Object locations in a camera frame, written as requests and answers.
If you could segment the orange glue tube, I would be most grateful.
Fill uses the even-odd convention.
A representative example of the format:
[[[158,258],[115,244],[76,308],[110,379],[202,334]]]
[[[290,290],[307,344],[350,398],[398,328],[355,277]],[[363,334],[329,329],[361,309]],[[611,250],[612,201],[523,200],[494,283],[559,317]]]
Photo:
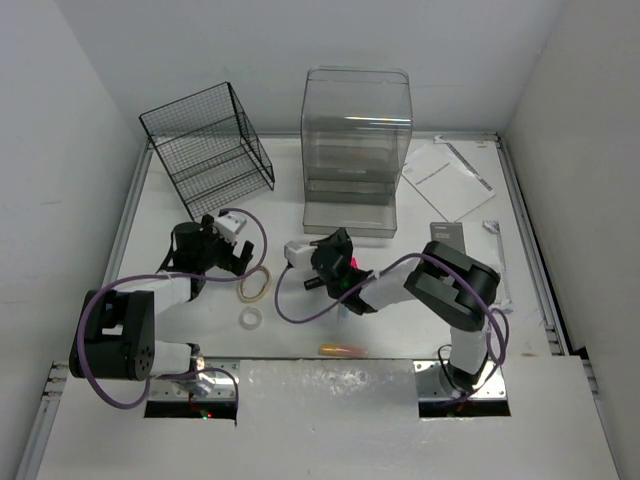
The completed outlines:
[[[318,354],[326,357],[366,358],[368,352],[363,347],[345,344],[322,344]]]

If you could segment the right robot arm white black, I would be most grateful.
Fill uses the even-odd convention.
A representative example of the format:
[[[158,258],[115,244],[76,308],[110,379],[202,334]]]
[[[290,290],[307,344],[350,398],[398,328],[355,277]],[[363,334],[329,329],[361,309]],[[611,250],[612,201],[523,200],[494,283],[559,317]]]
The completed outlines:
[[[450,356],[442,376],[469,394],[489,359],[488,312],[500,275],[490,266],[437,240],[379,272],[352,265],[353,243],[344,228],[313,241],[311,269],[330,298],[355,315],[416,300],[450,327]]]

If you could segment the clear plastic drawer cabinet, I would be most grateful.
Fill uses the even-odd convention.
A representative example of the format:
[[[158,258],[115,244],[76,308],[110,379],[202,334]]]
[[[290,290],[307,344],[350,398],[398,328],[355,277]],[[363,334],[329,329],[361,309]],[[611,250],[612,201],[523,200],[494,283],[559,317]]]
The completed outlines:
[[[300,120],[303,230],[390,239],[413,133],[408,74],[323,66],[308,71]]]

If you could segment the orange highlighter black body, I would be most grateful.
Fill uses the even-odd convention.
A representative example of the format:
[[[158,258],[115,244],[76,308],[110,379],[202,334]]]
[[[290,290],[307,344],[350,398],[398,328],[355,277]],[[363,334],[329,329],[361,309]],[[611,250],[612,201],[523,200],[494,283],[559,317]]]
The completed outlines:
[[[324,282],[320,278],[316,277],[316,278],[305,280],[303,282],[303,285],[306,290],[313,290],[316,288],[323,287]]]

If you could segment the beige masking tape roll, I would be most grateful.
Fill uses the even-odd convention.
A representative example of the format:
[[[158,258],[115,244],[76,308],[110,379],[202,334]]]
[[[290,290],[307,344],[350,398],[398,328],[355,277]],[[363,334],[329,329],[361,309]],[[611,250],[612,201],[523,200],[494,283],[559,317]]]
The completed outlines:
[[[251,276],[239,282],[236,292],[242,303],[255,303],[265,297],[271,285],[272,274],[270,270],[266,266],[261,266]]]

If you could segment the light blue tube case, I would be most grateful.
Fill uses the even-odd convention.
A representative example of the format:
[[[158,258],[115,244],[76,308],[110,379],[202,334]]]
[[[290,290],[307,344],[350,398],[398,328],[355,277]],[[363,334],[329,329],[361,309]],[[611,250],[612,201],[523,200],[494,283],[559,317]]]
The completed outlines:
[[[340,305],[337,311],[337,324],[338,325],[345,324],[349,320],[350,314],[351,312],[349,311],[348,308],[346,308],[343,305]]]

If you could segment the clear tape roll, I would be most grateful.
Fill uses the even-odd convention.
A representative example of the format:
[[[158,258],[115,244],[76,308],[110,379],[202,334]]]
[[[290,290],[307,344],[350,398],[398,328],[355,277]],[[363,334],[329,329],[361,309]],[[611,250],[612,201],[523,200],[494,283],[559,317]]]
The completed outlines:
[[[262,325],[262,313],[254,307],[246,307],[239,316],[240,326],[248,331],[256,330]]]

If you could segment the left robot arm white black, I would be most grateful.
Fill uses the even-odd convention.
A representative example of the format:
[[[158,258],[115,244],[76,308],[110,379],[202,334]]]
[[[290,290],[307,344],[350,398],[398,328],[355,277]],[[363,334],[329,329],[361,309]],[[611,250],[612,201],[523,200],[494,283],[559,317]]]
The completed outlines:
[[[156,277],[110,288],[95,303],[84,330],[86,363],[97,379],[144,381],[194,369],[195,346],[156,339],[156,317],[196,299],[209,270],[238,278],[246,273],[254,245],[236,255],[237,236],[247,219],[238,211],[176,225]]]

